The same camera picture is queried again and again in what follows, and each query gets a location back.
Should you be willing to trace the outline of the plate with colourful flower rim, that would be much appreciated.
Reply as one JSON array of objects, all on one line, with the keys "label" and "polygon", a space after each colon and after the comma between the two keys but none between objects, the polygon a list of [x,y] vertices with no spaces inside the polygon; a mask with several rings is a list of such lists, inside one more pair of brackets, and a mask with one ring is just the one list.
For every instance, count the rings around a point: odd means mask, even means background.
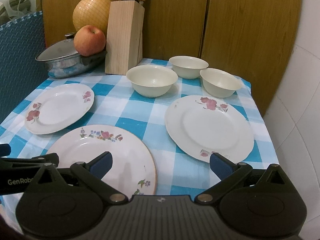
[{"label": "plate with colourful flower rim", "polygon": [[89,162],[101,153],[112,154],[111,169],[101,179],[131,198],[134,194],[154,195],[157,173],[145,144],[131,132],[110,125],[76,128],[58,139],[47,153],[57,153],[59,168],[77,161]]}]

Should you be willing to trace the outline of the large plate red flowers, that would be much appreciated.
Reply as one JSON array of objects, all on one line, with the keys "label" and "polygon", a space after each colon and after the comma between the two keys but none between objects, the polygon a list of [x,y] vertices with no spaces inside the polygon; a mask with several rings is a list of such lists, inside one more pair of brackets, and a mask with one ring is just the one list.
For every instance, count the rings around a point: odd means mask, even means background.
[{"label": "large plate red flowers", "polygon": [[249,122],[221,99],[200,95],[179,98],[168,107],[164,120],[176,145],[207,163],[214,152],[234,163],[241,162],[254,147]]}]

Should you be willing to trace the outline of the small plate red flowers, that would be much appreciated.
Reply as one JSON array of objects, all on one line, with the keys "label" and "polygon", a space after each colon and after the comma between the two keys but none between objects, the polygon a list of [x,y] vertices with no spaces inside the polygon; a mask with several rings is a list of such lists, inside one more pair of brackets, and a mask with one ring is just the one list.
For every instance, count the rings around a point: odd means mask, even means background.
[{"label": "small plate red flowers", "polygon": [[81,119],[92,107],[94,92],[80,83],[45,90],[30,104],[26,129],[36,135],[58,132]]}]

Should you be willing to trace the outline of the large cream bowl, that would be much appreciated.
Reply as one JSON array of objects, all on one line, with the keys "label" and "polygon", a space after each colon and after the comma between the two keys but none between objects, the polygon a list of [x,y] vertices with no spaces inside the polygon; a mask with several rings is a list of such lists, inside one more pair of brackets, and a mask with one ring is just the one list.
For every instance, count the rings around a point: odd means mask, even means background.
[{"label": "large cream bowl", "polygon": [[164,66],[145,64],[129,69],[126,77],[133,89],[147,98],[164,95],[178,80],[178,75]]}]

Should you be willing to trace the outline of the blue white checkered tablecloth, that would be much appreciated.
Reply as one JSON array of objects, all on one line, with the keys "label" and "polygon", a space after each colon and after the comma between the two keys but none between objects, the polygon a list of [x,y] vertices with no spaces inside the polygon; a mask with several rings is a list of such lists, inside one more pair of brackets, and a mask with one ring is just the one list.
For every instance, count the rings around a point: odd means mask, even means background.
[{"label": "blue white checkered tablecloth", "polygon": [[[242,81],[242,88],[225,102],[237,109],[249,122],[254,134],[252,152],[245,159],[254,168],[267,168],[279,163],[262,116],[251,95],[251,84]],[[45,90],[69,83],[89,86],[95,100],[79,121],[53,135],[34,135],[24,126],[27,108]],[[67,79],[49,77],[33,90],[1,123],[1,143],[11,146],[10,158],[31,158],[44,155],[52,144],[67,132],[85,125],[111,125],[135,134],[150,150],[157,170],[156,194],[189,194],[194,198],[219,179],[205,164],[184,153],[168,135],[164,123],[167,107],[187,95],[209,96],[200,78],[178,78],[175,87],[159,98],[145,98],[121,75],[106,75],[104,67]]]}]

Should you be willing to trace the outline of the steel pot with lid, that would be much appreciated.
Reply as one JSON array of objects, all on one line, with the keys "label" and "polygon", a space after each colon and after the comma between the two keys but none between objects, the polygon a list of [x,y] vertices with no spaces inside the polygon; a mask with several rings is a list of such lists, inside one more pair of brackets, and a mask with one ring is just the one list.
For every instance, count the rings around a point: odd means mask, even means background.
[{"label": "steel pot with lid", "polygon": [[68,33],[65,39],[52,44],[39,53],[35,60],[42,62],[49,77],[56,79],[80,75],[101,64],[107,51],[104,49],[91,56],[82,56],[74,48],[75,33]]}]

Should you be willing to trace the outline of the wooden knife block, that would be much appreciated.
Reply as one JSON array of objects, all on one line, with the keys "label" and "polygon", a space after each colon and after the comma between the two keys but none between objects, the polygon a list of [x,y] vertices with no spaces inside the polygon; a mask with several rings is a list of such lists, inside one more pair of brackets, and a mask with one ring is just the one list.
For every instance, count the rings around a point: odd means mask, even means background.
[{"label": "wooden knife block", "polygon": [[144,7],[134,0],[111,3],[106,37],[106,74],[125,75],[142,60],[144,12]]}]

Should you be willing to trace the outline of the red apple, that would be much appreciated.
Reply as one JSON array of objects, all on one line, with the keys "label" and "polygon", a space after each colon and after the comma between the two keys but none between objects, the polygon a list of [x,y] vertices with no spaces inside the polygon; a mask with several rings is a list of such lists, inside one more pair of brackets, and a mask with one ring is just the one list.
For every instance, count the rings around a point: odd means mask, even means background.
[{"label": "red apple", "polygon": [[99,53],[105,46],[105,34],[93,25],[83,26],[74,37],[74,47],[82,56],[91,56]]}]

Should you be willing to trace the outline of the blue foam mat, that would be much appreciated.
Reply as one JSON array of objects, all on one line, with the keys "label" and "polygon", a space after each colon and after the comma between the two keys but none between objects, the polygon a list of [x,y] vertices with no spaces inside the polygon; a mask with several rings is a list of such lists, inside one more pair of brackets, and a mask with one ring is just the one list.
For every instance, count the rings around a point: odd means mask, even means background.
[{"label": "blue foam mat", "polygon": [[45,48],[41,11],[1,25],[1,121],[47,79],[35,60]]}]

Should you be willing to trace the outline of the wooden cabinet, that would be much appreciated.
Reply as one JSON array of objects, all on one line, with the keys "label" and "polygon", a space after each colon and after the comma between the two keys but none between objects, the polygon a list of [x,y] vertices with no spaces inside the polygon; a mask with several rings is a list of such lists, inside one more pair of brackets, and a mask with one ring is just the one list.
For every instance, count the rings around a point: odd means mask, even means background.
[{"label": "wooden cabinet", "polygon": [[302,0],[147,0],[143,55],[199,57],[249,81],[265,114],[296,39]]}]

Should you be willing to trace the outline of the yellow pomelo in net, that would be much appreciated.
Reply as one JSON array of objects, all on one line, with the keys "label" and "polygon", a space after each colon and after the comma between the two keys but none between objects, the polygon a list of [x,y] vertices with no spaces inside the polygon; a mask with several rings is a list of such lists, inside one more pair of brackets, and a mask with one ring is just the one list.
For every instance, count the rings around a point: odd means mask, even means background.
[{"label": "yellow pomelo in net", "polygon": [[79,31],[92,25],[107,34],[111,0],[81,0],[73,11],[73,25]]}]

